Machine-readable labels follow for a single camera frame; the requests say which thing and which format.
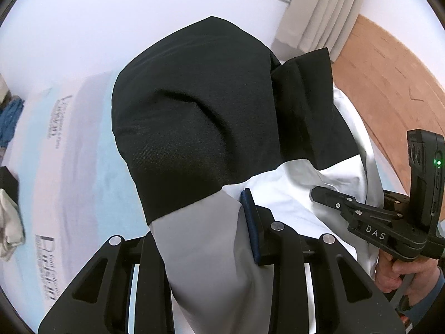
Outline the person's right hand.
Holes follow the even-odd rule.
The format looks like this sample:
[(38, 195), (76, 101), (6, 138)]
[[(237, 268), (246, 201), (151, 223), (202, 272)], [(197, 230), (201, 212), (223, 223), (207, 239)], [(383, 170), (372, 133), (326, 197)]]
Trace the person's right hand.
[(402, 284), (401, 277), (408, 274), (413, 274), (413, 278), (406, 294), (425, 296), (439, 279), (438, 260), (420, 256), (412, 262), (403, 262), (383, 250), (379, 251), (375, 283), (381, 291), (389, 293), (398, 289)]

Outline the blue sleeve forearm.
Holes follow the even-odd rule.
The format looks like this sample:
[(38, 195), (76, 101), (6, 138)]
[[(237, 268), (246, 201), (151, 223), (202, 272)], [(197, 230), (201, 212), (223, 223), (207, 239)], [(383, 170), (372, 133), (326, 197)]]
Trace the blue sleeve forearm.
[(396, 311), (405, 325), (406, 333), (435, 333), (444, 324), (444, 273), (440, 268), (440, 276), (431, 292), (414, 306), (410, 306), (404, 296)]

